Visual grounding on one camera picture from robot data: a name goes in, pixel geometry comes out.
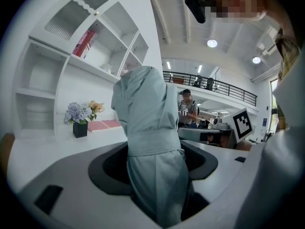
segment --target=black vase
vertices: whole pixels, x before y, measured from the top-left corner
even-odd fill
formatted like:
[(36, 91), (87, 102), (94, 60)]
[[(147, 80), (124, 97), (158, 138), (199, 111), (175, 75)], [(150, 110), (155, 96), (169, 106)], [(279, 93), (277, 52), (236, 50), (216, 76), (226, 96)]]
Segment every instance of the black vase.
[(73, 123), (73, 134), (76, 138), (87, 136), (88, 132), (88, 121), (86, 124), (79, 124), (77, 122)]

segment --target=cap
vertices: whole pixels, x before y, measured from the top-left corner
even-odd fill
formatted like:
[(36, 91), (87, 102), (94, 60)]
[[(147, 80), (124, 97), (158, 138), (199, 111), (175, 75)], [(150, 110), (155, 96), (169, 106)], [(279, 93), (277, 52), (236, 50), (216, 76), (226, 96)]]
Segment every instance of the cap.
[(179, 92), (180, 95), (182, 94), (190, 94), (191, 91), (189, 89), (184, 89), (183, 91)]

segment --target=black railing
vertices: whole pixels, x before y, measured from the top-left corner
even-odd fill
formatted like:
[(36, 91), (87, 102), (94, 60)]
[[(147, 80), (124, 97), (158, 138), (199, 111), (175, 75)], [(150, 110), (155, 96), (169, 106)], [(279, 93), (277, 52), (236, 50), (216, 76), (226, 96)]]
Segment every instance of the black railing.
[(243, 90), (237, 86), (233, 86), (221, 81), (216, 81), (213, 78), (206, 78), (203, 76), (163, 71), (163, 78), (165, 82), (178, 83), (187, 86), (194, 86), (216, 93), (224, 94), (235, 99), (241, 100), (245, 103), (256, 106), (257, 96)]

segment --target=gray hooded garment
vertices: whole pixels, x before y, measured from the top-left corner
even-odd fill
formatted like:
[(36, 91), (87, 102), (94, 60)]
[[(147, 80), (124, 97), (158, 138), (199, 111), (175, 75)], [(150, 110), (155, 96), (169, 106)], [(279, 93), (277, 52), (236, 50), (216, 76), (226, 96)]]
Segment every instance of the gray hooded garment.
[(188, 169), (177, 134), (177, 89), (141, 66), (114, 85), (112, 109), (128, 137), (127, 170), (139, 207), (164, 228), (181, 222)]

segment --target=white bookshelf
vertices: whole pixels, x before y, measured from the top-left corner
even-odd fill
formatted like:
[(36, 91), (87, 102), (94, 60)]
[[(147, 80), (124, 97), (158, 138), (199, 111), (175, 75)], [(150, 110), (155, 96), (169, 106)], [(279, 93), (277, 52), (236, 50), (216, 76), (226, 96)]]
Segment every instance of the white bookshelf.
[(143, 63), (147, 51), (148, 51), (148, 45), (145, 42), (142, 35), (139, 33), (135, 42), (131, 47), (131, 52), (137, 57), (137, 59), (139, 59), (141, 63)]
[(138, 27), (133, 22), (123, 6), (117, 2), (112, 5), (99, 20), (111, 28), (116, 37), (120, 38), (129, 47), (138, 32)]
[(15, 78), (15, 135), (54, 135), (54, 101), (68, 55), (29, 40)]
[(132, 51), (130, 51), (125, 61), (125, 67), (127, 67), (127, 69), (130, 71), (141, 65), (142, 63), (140, 60), (133, 54)]
[(34, 89), (34, 88), (18, 88), (16, 89), (16, 93), (28, 95), (28, 96), (55, 99), (55, 93), (50, 93), (48, 91), (42, 91), (40, 89)]
[[(148, 51), (128, 12), (113, 0), (70, 0), (51, 17), (44, 17), (36, 30), (30, 37), (40, 42), (29, 39), (15, 74), (13, 109), (17, 138), (56, 137), (61, 131), (72, 135), (71, 126), (60, 123), (57, 129), (56, 123), (67, 65), (116, 83), (122, 68), (126, 66), (131, 71), (141, 66)], [(87, 54), (78, 57), (71, 49), (86, 30), (94, 31), (96, 37)], [(112, 66), (111, 73), (101, 68), (105, 64)]]
[(106, 79), (107, 81), (116, 83), (119, 80), (119, 77), (114, 76), (112, 74), (109, 74), (108, 72), (106, 72), (105, 70), (99, 68), (99, 67), (95, 67), (91, 64), (89, 64), (87, 61), (85, 61), (84, 59), (81, 59), (78, 56), (75, 55), (71, 55), (68, 64), (73, 65), (75, 67), (78, 67), (84, 71), (87, 71), (89, 73), (92, 73), (94, 75), (97, 75), (103, 79)]
[(17, 115), (20, 138), (46, 138), (54, 136), (54, 99), (17, 94)]
[(108, 64), (113, 75), (117, 76), (128, 48), (99, 20), (89, 30), (96, 32), (97, 37), (84, 60), (96, 68)]

